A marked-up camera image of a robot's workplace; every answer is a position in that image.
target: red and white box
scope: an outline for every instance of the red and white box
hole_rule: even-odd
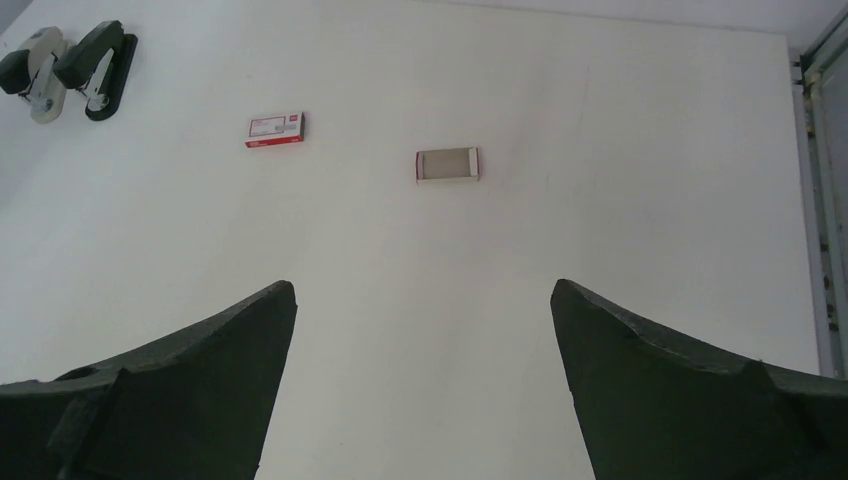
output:
[[[251,118],[244,144],[256,148],[302,142],[304,121],[303,112]]]

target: stapler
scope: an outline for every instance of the stapler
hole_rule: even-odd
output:
[[[136,44],[138,37],[124,33],[121,22],[103,22],[53,65],[65,87],[88,99],[89,119],[106,120],[118,111]]]
[[[30,104],[30,116],[37,123],[52,122],[62,113],[66,90],[53,74],[53,65],[69,47],[61,30],[46,27],[0,60],[0,88]]]

